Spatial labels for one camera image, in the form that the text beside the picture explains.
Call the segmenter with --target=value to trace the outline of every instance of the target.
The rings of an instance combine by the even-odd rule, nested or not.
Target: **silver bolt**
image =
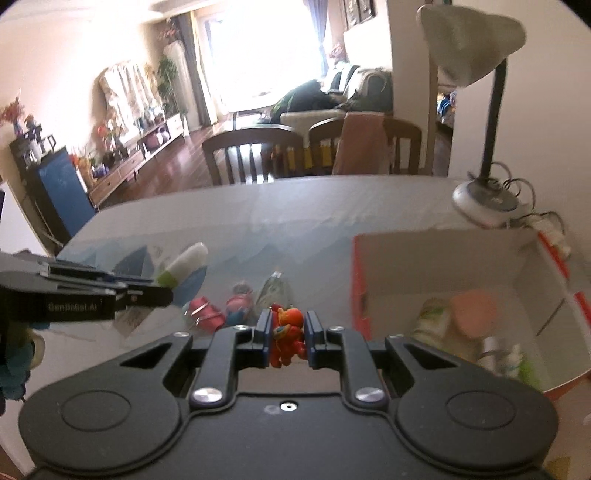
[[[223,397],[221,391],[213,387],[199,388],[193,392],[193,400],[199,403],[215,403]]]
[[[355,392],[355,398],[364,403],[376,403],[385,397],[385,393],[380,388],[364,387]]]
[[[297,403],[293,403],[292,401],[283,402],[279,405],[283,411],[294,411],[297,410]]]

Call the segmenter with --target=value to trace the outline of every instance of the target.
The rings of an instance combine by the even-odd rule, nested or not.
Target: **flower vase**
[[[23,134],[21,124],[17,120],[16,122],[13,123],[13,125],[14,125],[14,134],[17,137],[20,137]]]

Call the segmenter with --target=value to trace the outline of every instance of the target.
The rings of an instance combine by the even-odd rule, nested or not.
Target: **pink towel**
[[[388,173],[389,152],[384,114],[349,112],[345,116],[332,174]]]

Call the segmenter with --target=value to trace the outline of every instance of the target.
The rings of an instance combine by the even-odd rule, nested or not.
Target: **red toy figure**
[[[273,340],[269,362],[275,368],[287,367],[291,358],[297,355],[302,360],[307,358],[304,343],[304,315],[298,309],[283,310],[273,304]]]

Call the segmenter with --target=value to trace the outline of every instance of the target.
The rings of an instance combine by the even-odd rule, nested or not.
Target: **orange toy head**
[[[277,316],[279,325],[292,325],[294,327],[304,327],[304,315],[299,309],[278,309]]]

